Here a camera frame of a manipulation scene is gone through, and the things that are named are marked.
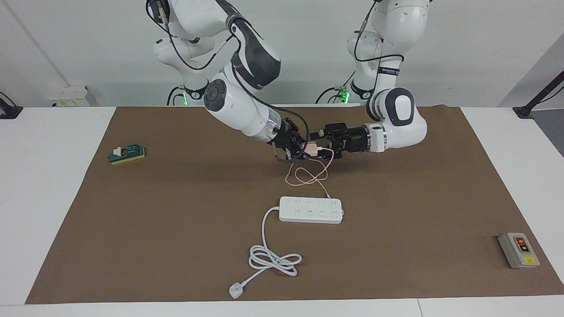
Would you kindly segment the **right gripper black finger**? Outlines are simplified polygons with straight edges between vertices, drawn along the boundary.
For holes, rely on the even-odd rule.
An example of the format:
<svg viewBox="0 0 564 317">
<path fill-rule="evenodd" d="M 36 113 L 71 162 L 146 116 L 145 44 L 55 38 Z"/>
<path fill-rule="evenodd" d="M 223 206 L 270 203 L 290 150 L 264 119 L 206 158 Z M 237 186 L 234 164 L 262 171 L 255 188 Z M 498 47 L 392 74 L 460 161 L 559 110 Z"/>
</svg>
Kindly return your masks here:
<svg viewBox="0 0 564 317">
<path fill-rule="evenodd" d="M 296 124 L 291 124 L 291 148 L 303 148 L 307 141 L 300 134 Z"/>
<path fill-rule="evenodd" d="M 278 151 L 279 148 L 274 147 L 273 151 L 274 151 L 274 157 L 276 158 L 276 160 L 278 161 L 297 161 L 297 160 L 303 160 L 304 159 L 304 148 L 300 149 L 298 151 L 291 151 L 288 149 L 284 150 L 285 153 L 285 158 L 281 158 L 278 156 Z"/>
</svg>

